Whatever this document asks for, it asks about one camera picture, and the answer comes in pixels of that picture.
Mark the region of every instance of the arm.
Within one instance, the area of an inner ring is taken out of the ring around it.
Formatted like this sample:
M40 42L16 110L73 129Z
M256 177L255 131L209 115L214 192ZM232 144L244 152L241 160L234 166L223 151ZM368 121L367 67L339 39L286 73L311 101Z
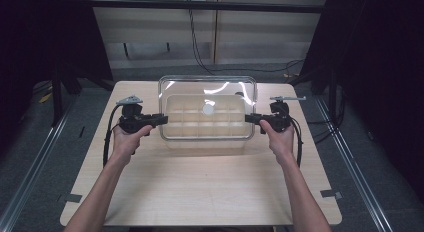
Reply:
M293 126L282 133L277 133L265 120L261 120L260 124L268 134L269 148L274 152L284 172L295 231L331 231L293 155Z
M119 126L115 127L113 153L65 231L101 231L119 177L130 162L131 154L140 146L140 138L151 129L150 125L144 126L128 135Z

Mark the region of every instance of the aluminum rail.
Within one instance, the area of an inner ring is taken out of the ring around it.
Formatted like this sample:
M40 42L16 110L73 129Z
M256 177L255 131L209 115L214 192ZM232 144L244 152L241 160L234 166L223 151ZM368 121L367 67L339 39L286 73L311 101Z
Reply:
M312 14L320 14L326 10L330 10L323 5L259 4L178 0L40 0L40 3L44 6L59 7L83 6L107 8L229 10Z
M53 150L54 145L56 144L57 139L59 138L66 121L68 119L69 111L72 109L76 101L76 96L70 102L70 105L67 107L67 110L63 114L62 118L56 124L55 127L50 129L50 132L41 146L37 157L34 159L29 171L25 175L25 178L21 182L18 190L15 192L15 195L10 200L7 205L4 213L0 217L0 231L9 232L12 231L15 226L16 221L27 202L32 189L37 182L38 177L40 176L44 165L47 162L48 157Z
M330 120L329 110L325 101L322 97L316 99L319 110L325 120ZM372 192L370 186L368 185L365 176L363 175L359 165L355 161L355 157L350 151L343 135L340 130L335 128L332 123L327 123L328 129L333 131L332 137L336 143L340 155L342 156L347 169L349 170L353 181L355 182L356 188L358 189L361 197L368 208L368 211L377 226L378 231L380 232L393 232L393 229L384 213L383 208Z

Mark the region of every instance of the person's left hand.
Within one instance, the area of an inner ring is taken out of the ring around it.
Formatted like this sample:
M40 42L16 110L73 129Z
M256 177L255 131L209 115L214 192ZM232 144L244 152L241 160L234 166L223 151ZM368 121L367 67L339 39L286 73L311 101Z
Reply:
M116 160L126 166L131 160L131 155L140 146L140 138L152 129L151 125L146 125L134 134L128 134L121 127L116 126L113 129L113 153L109 160Z

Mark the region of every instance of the wrist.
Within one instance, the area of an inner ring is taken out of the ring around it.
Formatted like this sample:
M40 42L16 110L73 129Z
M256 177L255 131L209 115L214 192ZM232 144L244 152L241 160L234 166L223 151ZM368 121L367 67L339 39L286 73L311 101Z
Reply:
M296 158L294 157L293 153L291 153L291 152L290 153L281 153L281 157L283 159L282 159L282 162L280 163L280 165L281 165L281 167L283 167L283 169L284 169L284 167L288 167L288 166L291 166L291 165L297 166Z
M106 166L109 165L109 167L115 168L115 169L124 169L125 166L128 164L128 160L125 158L122 158L122 156L116 155L116 153L112 153L110 156Z

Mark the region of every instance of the forearm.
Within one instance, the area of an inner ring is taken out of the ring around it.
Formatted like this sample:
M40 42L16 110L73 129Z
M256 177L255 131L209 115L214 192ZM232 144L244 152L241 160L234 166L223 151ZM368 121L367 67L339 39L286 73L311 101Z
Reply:
M123 166L108 162L65 231L101 231Z
M292 154L281 165L290 198L296 232L331 231Z

